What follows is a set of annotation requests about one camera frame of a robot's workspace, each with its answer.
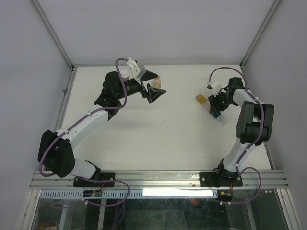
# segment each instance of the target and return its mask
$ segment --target black mounting bracket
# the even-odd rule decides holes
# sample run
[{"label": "black mounting bracket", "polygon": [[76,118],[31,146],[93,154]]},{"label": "black mounting bracket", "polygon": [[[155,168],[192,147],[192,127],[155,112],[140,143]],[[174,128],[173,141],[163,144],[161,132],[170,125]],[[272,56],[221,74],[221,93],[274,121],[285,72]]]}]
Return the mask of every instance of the black mounting bracket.
[{"label": "black mounting bracket", "polygon": [[233,187],[242,187],[242,177],[238,176],[234,180],[218,177],[216,172],[200,172],[201,187],[230,187],[233,182]]},{"label": "black mounting bracket", "polygon": [[[112,181],[115,180],[115,172],[101,172],[98,178],[95,180],[101,181]],[[73,180],[73,186],[75,188],[100,188],[103,183],[89,182],[81,179],[80,177],[75,177]],[[114,188],[115,183],[105,183],[104,188]]]}]

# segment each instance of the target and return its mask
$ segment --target metal frame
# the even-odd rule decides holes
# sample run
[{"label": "metal frame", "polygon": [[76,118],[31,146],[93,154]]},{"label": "metal frame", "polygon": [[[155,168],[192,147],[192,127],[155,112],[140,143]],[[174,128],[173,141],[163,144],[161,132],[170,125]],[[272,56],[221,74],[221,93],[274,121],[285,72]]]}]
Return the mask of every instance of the metal frame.
[{"label": "metal frame", "polygon": [[265,15],[265,17],[264,17],[264,19],[261,23],[261,26],[259,27],[259,29],[258,29],[253,41],[251,42],[246,54],[244,55],[244,58],[241,61],[240,66],[245,66],[245,64],[247,63],[251,53],[253,52],[254,48],[256,47],[257,43],[259,42],[263,32],[265,31],[267,25],[269,24],[272,16],[276,12],[276,9],[278,8],[278,6],[280,5],[281,2],[282,2],[282,0],[274,0],[274,2],[271,5],[269,11]]},{"label": "metal frame", "polygon": [[18,222],[18,230],[29,230],[35,219],[35,212],[41,194],[40,189],[30,189],[22,211],[21,220]]},{"label": "metal frame", "polygon": [[[199,172],[201,170],[193,171],[115,171],[116,179],[126,181],[131,189],[141,191],[144,188],[181,188],[181,189],[200,189]],[[285,216],[285,222],[289,230],[300,230],[303,229],[300,223],[297,211],[292,201],[289,186],[285,178],[285,174],[282,170],[260,170],[262,177],[262,189],[265,190],[276,190],[280,199],[280,207]],[[73,181],[74,176],[67,176],[65,178],[59,178],[57,176],[43,177],[39,174],[39,171],[35,171],[30,190],[27,197],[27,204],[23,209],[23,219],[20,221],[18,229],[31,229],[31,225],[35,220],[35,210],[38,205],[38,198],[42,195],[46,196],[47,192],[52,190],[59,192],[59,196],[64,194],[70,195],[69,193],[77,192],[83,188],[74,188]],[[258,188],[259,180],[258,175],[254,171],[246,171],[242,175],[243,187],[235,187],[238,193],[243,190],[250,190],[251,192]],[[215,188],[206,187],[201,189],[228,189],[226,187]],[[106,188],[105,191],[125,191],[126,187],[116,183],[114,188]],[[246,213],[248,215],[248,221],[250,223],[250,229],[255,229],[255,223],[251,208],[246,206]]]},{"label": "metal frame", "polygon": [[[177,188],[177,189],[217,189],[216,187],[200,187],[199,173],[211,172],[211,170],[193,171],[114,171],[116,179],[125,181],[131,189],[144,188]],[[287,189],[288,183],[282,170],[259,170],[262,179],[262,189]],[[39,171],[35,171],[30,189],[75,189],[73,181],[75,177],[68,175],[65,178],[57,176],[43,177]],[[257,189],[259,186],[258,175],[253,170],[246,170],[242,174],[243,187],[235,187],[235,190]],[[125,186],[115,183],[114,188],[107,189],[126,189]]]},{"label": "metal frame", "polygon": [[304,228],[294,205],[290,189],[276,189],[276,191],[289,230],[303,230]]},{"label": "metal frame", "polygon": [[73,69],[73,63],[71,62],[71,59],[69,58],[67,52],[65,51],[61,41],[59,40],[56,32],[54,31],[50,21],[48,20],[42,6],[39,4],[37,0],[30,0],[34,10],[36,11],[37,15],[41,19],[43,25],[45,26],[48,34],[50,35],[52,41],[54,42],[55,46],[57,47],[58,51],[62,55],[65,63],[69,67],[69,69]]},{"label": "metal frame", "polygon": [[77,73],[76,67],[70,70],[69,76],[67,78],[66,86],[63,89],[64,95],[61,100],[57,120],[54,126],[54,131],[59,130],[62,128],[63,122],[64,122],[64,117],[66,114],[67,106],[68,106],[68,101],[71,96],[71,91],[72,91],[72,86],[75,81],[76,73]]}]

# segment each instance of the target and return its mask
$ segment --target white work surface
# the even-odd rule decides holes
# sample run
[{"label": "white work surface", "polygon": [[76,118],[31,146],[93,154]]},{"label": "white work surface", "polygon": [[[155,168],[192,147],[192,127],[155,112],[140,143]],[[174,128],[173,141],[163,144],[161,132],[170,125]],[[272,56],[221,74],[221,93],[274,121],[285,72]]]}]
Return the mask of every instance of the white work surface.
[{"label": "white work surface", "polygon": [[[147,66],[158,73],[167,93],[154,103],[135,94],[125,108],[97,127],[74,150],[76,158],[89,160],[102,170],[209,170],[217,167],[236,140],[240,107],[229,106],[218,123],[196,100],[210,96],[206,82],[217,65]],[[102,90],[105,75],[115,67],[79,67],[72,88],[64,125],[71,124],[90,108]],[[222,87],[238,76],[219,70],[213,80]],[[244,166],[270,169],[263,145]]]}]

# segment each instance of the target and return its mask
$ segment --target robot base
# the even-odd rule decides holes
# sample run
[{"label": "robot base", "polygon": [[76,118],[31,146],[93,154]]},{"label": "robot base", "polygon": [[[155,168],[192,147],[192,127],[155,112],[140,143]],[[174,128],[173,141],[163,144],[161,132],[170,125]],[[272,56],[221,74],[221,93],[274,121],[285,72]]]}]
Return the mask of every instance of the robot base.
[{"label": "robot base", "polygon": [[225,179],[218,177],[216,172],[200,172],[201,187],[230,187],[233,182],[233,187],[242,187],[243,182],[241,176],[236,179]]}]

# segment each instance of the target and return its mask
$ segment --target glass panel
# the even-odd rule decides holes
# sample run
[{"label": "glass panel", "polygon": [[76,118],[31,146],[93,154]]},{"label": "glass panel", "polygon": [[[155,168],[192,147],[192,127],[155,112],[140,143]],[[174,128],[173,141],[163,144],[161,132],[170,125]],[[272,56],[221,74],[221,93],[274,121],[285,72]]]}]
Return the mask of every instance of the glass panel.
[{"label": "glass panel", "polygon": [[[235,199],[254,191],[235,191]],[[91,199],[114,204],[117,199]],[[127,199],[114,207],[85,205],[81,200],[41,199],[35,230],[286,230],[274,192],[262,191],[244,205],[220,205],[208,199]]]}]

